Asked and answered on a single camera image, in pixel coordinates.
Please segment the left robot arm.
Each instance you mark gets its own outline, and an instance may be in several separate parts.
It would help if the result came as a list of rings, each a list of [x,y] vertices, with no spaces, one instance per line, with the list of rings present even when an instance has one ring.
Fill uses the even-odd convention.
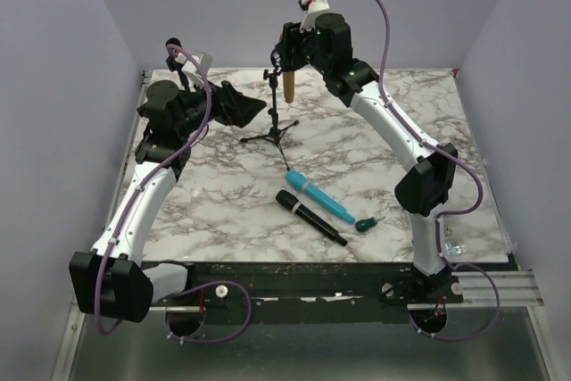
[[[191,303],[198,285],[189,270],[162,262],[143,269],[151,226],[190,157],[193,142],[212,120],[244,128],[266,108],[226,80],[209,89],[181,89],[171,80],[152,83],[138,107],[147,120],[135,150],[136,165],[128,190],[101,237],[86,252],[76,252],[69,270],[79,309],[107,318],[142,321],[152,303],[170,297]]]

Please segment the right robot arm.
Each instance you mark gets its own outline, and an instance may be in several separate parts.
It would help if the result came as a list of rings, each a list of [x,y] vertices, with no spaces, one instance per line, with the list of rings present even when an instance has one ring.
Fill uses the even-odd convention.
[[[274,55],[284,73],[310,65],[327,91],[361,116],[396,155],[405,175],[394,189],[412,229],[413,265],[421,274],[410,281],[412,295],[431,302],[443,291],[436,274],[444,269],[436,245],[435,215],[447,202],[458,151],[426,135],[406,112],[383,94],[382,79],[366,62],[354,57],[349,24],[339,13],[320,15],[313,29],[299,22],[284,24]]]

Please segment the blue microphone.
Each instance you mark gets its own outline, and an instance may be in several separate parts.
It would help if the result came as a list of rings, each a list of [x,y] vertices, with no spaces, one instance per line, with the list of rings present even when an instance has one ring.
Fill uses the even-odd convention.
[[[285,174],[285,181],[298,193],[309,197],[314,203],[328,213],[352,225],[356,219],[336,200],[327,195],[317,186],[313,185],[302,173],[289,170]]]

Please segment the black microphone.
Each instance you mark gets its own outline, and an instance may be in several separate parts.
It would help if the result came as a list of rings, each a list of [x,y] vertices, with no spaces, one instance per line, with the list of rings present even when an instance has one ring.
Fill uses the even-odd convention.
[[[293,215],[305,221],[327,239],[343,247],[348,244],[347,240],[343,238],[334,227],[329,225],[324,219],[320,218],[318,214],[302,204],[296,196],[288,191],[284,189],[279,190],[276,194],[276,201],[285,210],[290,211]]]

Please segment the black tripod mic stand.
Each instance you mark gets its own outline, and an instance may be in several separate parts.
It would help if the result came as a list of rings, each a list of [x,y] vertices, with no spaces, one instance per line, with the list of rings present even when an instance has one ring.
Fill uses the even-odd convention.
[[[271,108],[268,110],[268,114],[271,118],[271,127],[266,134],[258,135],[255,137],[243,137],[239,140],[239,142],[245,145],[246,143],[250,143],[253,141],[264,140],[273,144],[281,154],[285,163],[286,170],[289,171],[291,168],[289,166],[289,163],[286,159],[286,155],[282,148],[281,139],[285,135],[286,131],[288,131],[292,127],[297,126],[299,124],[299,121],[295,120],[294,122],[285,126],[284,128],[279,127],[279,116],[277,112],[277,87],[278,87],[277,78],[282,73],[282,66],[279,53],[277,52],[276,49],[273,49],[270,53],[270,63],[273,67],[273,71],[265,70],[263,72],[263,79],[268,81],[268,85],[271,90],[272,105]]]

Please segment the gold microphone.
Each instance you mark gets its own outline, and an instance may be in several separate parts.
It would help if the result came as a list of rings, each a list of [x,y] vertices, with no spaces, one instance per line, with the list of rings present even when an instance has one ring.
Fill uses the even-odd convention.
[[[294,101],[294,84],[295,84],[295,70],[294,70],[294,54],[292,47],[286,42],[284,33],[281,33],[277,43],[277,52],[282,71],[282,84],[284,90],[284,98],[287,104]]]

